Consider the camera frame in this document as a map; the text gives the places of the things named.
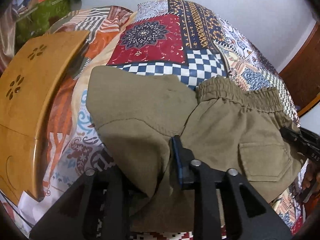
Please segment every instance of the back pocket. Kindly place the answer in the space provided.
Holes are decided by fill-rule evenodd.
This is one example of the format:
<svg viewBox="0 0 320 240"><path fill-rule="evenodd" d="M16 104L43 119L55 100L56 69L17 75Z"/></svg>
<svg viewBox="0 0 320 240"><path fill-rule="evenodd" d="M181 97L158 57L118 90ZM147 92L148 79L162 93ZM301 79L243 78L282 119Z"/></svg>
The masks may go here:
<svg viewBox="0 0 320 240"><path fill-rule="evenodd" d="M279 181L292 164L279 142L240 143L239 154L248 181Z"/></svg>

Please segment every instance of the green fabric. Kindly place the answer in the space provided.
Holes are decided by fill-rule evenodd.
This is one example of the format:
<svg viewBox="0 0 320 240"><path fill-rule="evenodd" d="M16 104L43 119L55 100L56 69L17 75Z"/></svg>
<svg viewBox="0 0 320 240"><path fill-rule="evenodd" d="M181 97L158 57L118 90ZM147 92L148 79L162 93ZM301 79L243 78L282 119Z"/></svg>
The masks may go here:
<svg viewBox="0 0 320 240"><path fill-rule="evenodd" d="M16 44L43 35L50 26L70 12L68 0L44 0L21 15L16 22Z"/></svg>
<svg viewBox="0 0 320 240"><path fill-rule="evenodd" d="M304 158L279 128L299 131L284 114L276 89L240 90L211 78L191 91L177 77L92 70L87 108L116 164L142 191L131 206L133 231L193 230L194 195L181 191L169 138L211 168L235 168L268 201L296 178Z"/></svg>

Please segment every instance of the white wall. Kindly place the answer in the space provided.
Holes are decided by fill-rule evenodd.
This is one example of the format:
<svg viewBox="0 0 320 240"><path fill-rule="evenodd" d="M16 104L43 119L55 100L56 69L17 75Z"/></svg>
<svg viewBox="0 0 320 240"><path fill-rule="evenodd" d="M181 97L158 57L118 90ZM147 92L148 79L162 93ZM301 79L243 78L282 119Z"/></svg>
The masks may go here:
<svg viewBox="0 0 320 240"><path fill-rule="evenodd" d="M135 11L149 0L82 0L82 8L119 5ZM304 0L192 0L238 28L276 69L290 61L314 24Z"/></svg>
<svg viewBox="0 0 320 240"><path fill-rule="evenodd" d="M320 135L320 103L300 118L301 127Z"/></svg>

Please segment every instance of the silver bolt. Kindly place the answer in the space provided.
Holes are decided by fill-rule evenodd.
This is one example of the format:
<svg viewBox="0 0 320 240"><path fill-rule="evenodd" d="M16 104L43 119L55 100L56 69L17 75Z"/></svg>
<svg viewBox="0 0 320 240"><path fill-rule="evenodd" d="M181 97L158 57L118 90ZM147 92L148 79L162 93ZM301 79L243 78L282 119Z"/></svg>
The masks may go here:
<svg viewBox="0 0 320 240"><path fill-rule="evenodd" d="M201 161L197 160L197 159L194 159L194 160L191 161L191 165L198 167L198 166L201 165Z"/></svg>
<svg viewBox="0 0 320 240"><path fill-rule="evenodd" d="M94 169L88 169L88 170L86 170L86 171L85 171L85 174L86 174L87 176L92 176L92 175L94 174Z"/></svg>
<svg viewBox="0 0 320 240"><path fill-rule="evenodd" d="M231 175L231 176L236 176L238 175L238 171L236 169L229 169L228 170L228 173Z"/></svg>

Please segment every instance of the wooden board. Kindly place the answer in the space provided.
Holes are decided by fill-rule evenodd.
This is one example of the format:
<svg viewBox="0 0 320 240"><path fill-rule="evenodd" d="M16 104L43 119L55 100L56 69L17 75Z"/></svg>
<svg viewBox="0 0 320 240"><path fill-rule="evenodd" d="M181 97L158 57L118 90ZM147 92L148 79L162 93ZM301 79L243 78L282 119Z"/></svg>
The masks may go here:
<svg viewBox="0 0 320 240"><path fill-rule="evenodd" d="M320 93L320 28L318 24L279 75L287 85L294 104L301 109Z"/></svg>
<svg viewBox="0 0 320 240"><path fill-rule="evenodd" d="M0 77L0 189L15 204L23 190L38 198L50 103L88 34L63 32L31 39Z"/></svg>

